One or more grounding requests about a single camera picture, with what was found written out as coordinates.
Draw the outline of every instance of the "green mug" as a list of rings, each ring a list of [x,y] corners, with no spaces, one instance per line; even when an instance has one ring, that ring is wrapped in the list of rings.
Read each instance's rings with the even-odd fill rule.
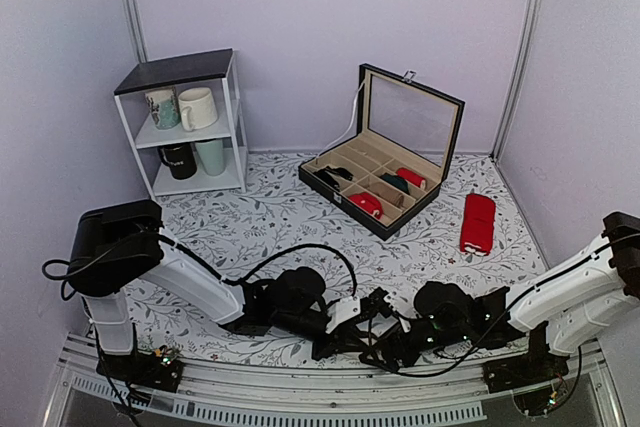
[[[160,130],[172,129],[180,123],[180,111],[174,88],[154,90],[144,94],[151,117]]]
[[[224,172],[224,145],[222,139],[196,142],[196,152],[207,175],[215,177]]]

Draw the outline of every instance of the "black shelf top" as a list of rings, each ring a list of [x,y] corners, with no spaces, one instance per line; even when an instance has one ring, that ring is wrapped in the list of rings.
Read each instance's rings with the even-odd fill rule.
[[[233,49],[224,49],[138,64],[120,83],[114,95],[199,80],[221,79],[227,76],[232,55]]]

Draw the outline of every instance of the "red case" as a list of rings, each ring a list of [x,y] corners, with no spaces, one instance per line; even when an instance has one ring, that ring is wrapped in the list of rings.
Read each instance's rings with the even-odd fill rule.
[[[422,190],[427,188],[427,179],[416,174],[415,172],[412,172],[409,169],[405,169],[404,167],[401,167],[396,171],[396,174],[402,177],[407,182],[411,182],[413,185],[415,185],[416,187]]]
[[[382,214],[384,213],[382,211],[382,204],[380,201],[368,192],[353,194],[349,197],[349,200],[376,219],[382,217]]]
[[[487,255],[493,247],[493,222],[496,203],[480,194],[469,194],[464,205],[464,220],[460,233],[460,250]]]

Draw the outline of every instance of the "white wall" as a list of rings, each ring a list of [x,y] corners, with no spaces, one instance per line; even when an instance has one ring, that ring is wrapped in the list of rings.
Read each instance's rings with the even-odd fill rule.
[[[357,66],[418,72],[467,102],[458,149],[491,150],[526,0],[139,0],[152,59],[239,50],[249,144],[319,149],[349,122]]]
[[[0,0],[0,425],[34,427],[67,331],[40,265],[87,209],[144,196],[111,93],[134,65],[120,0]]]
[[[621,210],[640,216],[640,0],[543,0],[503,170],[550,264]],[[640,322],[601,340],[640,425]]]

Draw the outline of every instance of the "display box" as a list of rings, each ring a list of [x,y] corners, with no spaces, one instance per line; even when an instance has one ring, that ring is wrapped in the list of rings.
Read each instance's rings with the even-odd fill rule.
[[[355,137],[304,162],[298,174],[387,240],[438,197],[464,102],[369,64],[360,66],[359,86]]]

